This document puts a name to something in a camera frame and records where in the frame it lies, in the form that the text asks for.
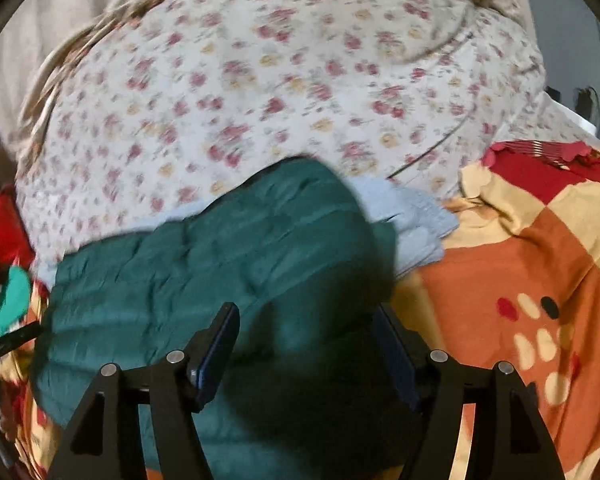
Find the pink rose pattern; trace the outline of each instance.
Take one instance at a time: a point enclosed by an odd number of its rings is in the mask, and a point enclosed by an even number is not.
[[[470,0],[165,0],[64,84],[22,216],[49,260],[299,153],[447,197],[494,140],[577,136],[543,88]]]

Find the beige blanket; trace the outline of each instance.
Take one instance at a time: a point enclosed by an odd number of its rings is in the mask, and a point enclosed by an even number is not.
[[[20,174],[40,151],[64,78],[113,28],[161,1],[26,0],[20,6],[0,35],[0,130]],[[535,38],[528,0],[475,1],[520,23]]]

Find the colorful blanket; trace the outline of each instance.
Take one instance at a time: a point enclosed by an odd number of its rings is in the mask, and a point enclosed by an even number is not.
[[[462,186],[444,259],[400,282],[394,307],[460,362],[513,363],[567,478],[589,479],[600,460],[600,153],[502,143],[462,170]],[[452,478],[464,478],[472,415]]]

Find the green garment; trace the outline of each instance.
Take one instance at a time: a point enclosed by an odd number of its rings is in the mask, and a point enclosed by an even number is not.
[[[0,291],[0,337],[27,313],[31,298],[31,282],[27,271],[10,267],[7,281]]]
[[[60,263],[32,384],[66,425],[99,368],[184,348],[225,301],[232,360],[194,416],[216,480],[360,478],[404,459],[410,414],[368,330],[394,275],[391,224],[368,224],[320,163],[293,158],[202,214],[91,243]],[[147,467],[159,469],[141,407]]]

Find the silver screw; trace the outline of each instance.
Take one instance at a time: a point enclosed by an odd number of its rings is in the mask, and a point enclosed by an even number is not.
[[[432,350],[429,354],[432,361],[437,363],[444,363],[447,359],[449,359],[449,354],[447,354],[444,350]]]
[[[108,365],[104,365],[100,369],[100,373],[103,374],[105,377],[111,377],[117,371],[118,371],[118,367],[115,364],[113,364],[113,363],[109,363]]]
[[[172,365],[179,363],[184,359],[184,352],[182,350],[174,350],[167,354],[167,361]]]
[[[500,361],[498,363],[498,370],[500,370],[505,375],[509,375],[513,373],[513,370],[515,370],[515,368],[508,361]]]

